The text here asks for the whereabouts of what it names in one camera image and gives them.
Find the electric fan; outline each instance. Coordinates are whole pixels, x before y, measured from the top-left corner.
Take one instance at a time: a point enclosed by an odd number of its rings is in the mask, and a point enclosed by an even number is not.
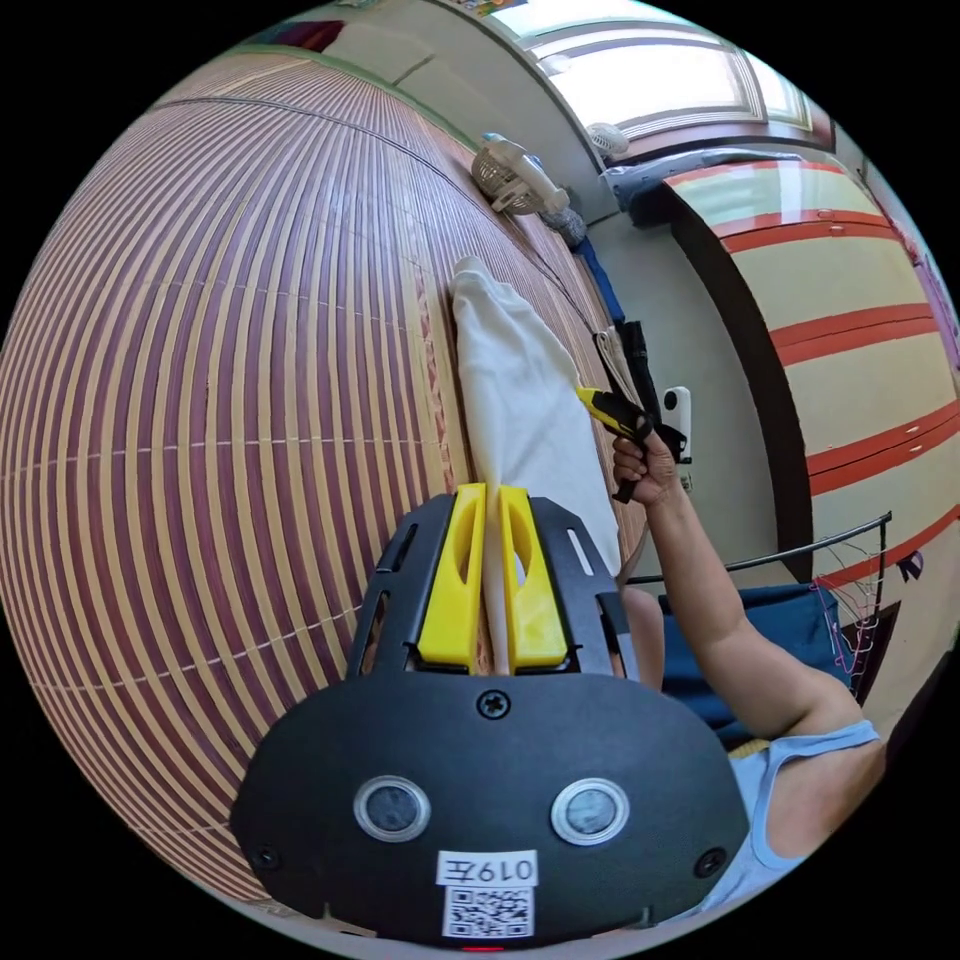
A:
[[[470,172],[497,213],[559,213],[569,206],[566,191],[523,147],[497,133],[484,140]]]

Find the small white fan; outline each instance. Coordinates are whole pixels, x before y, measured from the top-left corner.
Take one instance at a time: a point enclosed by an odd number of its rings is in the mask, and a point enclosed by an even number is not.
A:
[[[569,206],[566,191],[523,147],[497,133],[483,138],[470,172],[497,213],[560,213]]]
[[[591,123],[587,133],[604,159],[615,160],[630,149],[626,134],[612,123]]]

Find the white cloth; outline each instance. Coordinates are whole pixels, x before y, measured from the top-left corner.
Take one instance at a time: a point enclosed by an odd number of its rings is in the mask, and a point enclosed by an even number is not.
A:
[[[487,484],[483,591],[494,669],[507,673],[500,486],[548,497],[583,521],[610,573],[618,527],[576,365],[533,307],[476,257],[455,268],[460,387],[478,479]]]

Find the bamboo mat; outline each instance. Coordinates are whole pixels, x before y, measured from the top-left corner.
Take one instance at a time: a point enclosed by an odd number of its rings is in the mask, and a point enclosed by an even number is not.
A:
[[[572,257],[494,215],[470,159],[362,80],[225,58],[91,172],[11,324],[0,597],[24,668],[104,800],[229,897],[266,896],[226,826],[256,744],[342,678],[400,517],[473,479],[453,265],[481,257],[603,382]]]

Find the sticker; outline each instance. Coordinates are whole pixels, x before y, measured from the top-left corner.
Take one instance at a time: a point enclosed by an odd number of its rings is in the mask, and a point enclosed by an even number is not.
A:
[[[437,885],[441,887],[535,887],[537,851],[459,853],[437,855]]]
[[[441,850],[437,884],[445,888],[443,936],[505,940],[533,936],[537,851]]]

